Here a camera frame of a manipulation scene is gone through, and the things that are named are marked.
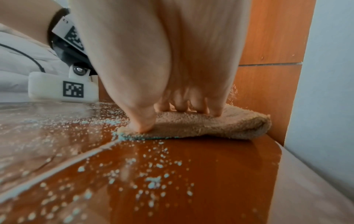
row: glossy wooden table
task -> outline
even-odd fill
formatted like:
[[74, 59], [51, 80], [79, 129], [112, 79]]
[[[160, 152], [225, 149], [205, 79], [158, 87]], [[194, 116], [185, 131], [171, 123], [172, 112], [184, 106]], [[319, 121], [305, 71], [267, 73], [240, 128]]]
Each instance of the glossy wooden table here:
[[[291, 214], [277, 215], [283, 158], [268, 136], [120, 141], [127, 122], [105, 102], [0, 104], [0, 223], [284, 223]], [[351, 220], [352, 205], [323, 185]]]

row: microfiber cloth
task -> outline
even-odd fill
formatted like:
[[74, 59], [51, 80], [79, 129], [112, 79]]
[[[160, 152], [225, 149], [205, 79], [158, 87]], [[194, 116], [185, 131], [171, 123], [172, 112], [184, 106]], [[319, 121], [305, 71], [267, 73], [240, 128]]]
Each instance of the microfiber cloth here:
[[148, 133], [139, 134], [128, 127], [117, 133], [123, 139], [186, 138], [211, 135], [232, 139], [253, 139], [264, 135], [271, 127], [270, 116], [226, 105], [221, 117], [211, 117], [193, 111], [159, 112], [156, 125]]

